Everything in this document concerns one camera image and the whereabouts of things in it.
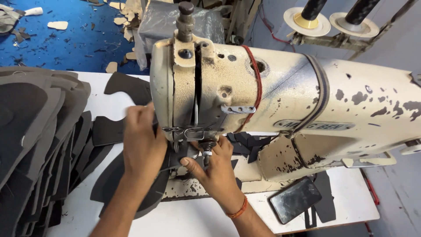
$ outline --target white table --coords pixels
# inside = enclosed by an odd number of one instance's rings
[[[104,89],[111,74],[79,73],[79,80],[91,84],[92,92],[86,105],[92,118],[106,116],[111,120],[125,117],[125,108],[134,105],[124,92],[105,95]],[[135,77],[149,81],[149,76]],[[115,144],[105,160],[65,200],[61,224],[48,230],[49,237],[86,237],[99,220],[103,206],[91,201],[92,187],[108,164],[123,150],[123,144]],[[379,219],[379,213],[358,169],[344,167],[327,171],[336,208],[336,220],[321,223],[317,227],[337,226]],[[286,225],[280,224],[273,214],[267,198],[274,191],[248,194],[249,203],[274,233],[299,232],[305,230],[304,215]],[[234,224],[225,216],[212,198],[162,202],[146,216],[133,221],[131,237],[228,237],[238,236]]]

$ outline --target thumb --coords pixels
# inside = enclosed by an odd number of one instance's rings
[[[190,157],[184,157],[181,159],[180,163],[187,168],[198,180],[200,183],[205,181],[207,178],[205,171],[200,167],[200,165]]]

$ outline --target red wire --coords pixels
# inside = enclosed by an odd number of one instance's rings
[[[250,49],[248,46],[246,45],[242,45],[243,48],[245,48],[245,50],[247,51],[247,54],[250,58],[251,63],[253,64],[253,69],[254,69],[254,73],[256,75],[256,82],[257,82],[257,97],[256,97],[256,101],[254,102],[254,107],[259,108],[260,105],[260,101],[262,100],[262,79],[260,77],[260,72],[259,69],[257,68],[257,63],[256,60],[254,59],[253,54],[251,53]],[[249,113],[247,118],[245,119],[244,123],[235,131],[235,132],[240,132],[243,127],[245,126],[246,123],[248,123],[251,119],[251,117],[253,116],[254,113]]]
[[[264,25],[267,27],[267,29],[270,31],[270,33],[271,33],[271,35],[272,35],[272,38],[273,38],[274,40],[279,41],[279,42],[282,42],[282,43],[287,43],[287,44],[291,45],[291,47],[292,47],[292,51],[294,51],[294,53],[295,53],[295,52],[296,52],[296,51],[295,51],[295,47],[294,47],[294,45],[293,45],[293,44],[291,44],[291,42],[286,41],[286,40],[281,40],[281,39],[278,39],[278,38],[276,38],[276,37],[273,35],[272,29],[270,28],[270,25],[269,25],[269,24],[267,23],[267,21],[266,21],[266,16],[265,16],[265,14],[264,14],[264,7],[263,7],[263,3],[262,3],[262,10],[263,10],[263,18],[262,18],[261,14],[260,14],[260,11],[259,11],[259,17],[260,17],[260,19],[262,20],[263,24],[264,24]]]

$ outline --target left hand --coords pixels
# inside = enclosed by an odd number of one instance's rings
[[[152,182],[157,176],[167,151],[167,139],[160,126],[156,137],[152,130],[154,104],[127,109],[124,131],[124,175],[131,180]]]

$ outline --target orange wrist thread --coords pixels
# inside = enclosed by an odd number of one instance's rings
[[[243,205],[242,205],[241,209],[240,209],[237,213],[234,213],[234,214],[228,214],[228,213],[226,213],[226,215],[227,215],[229,218],[231,218],[231,219],[234,219],[234,218],[239,217],[241,214],[243,214],[243,213],[244,213],[244,211],[245,211],[245,209],[246,209],[246,207],[247,207],[247,204],[248,204],[247,197],[246,197],[246,196],[244,196],[244,203],[243,203]]]

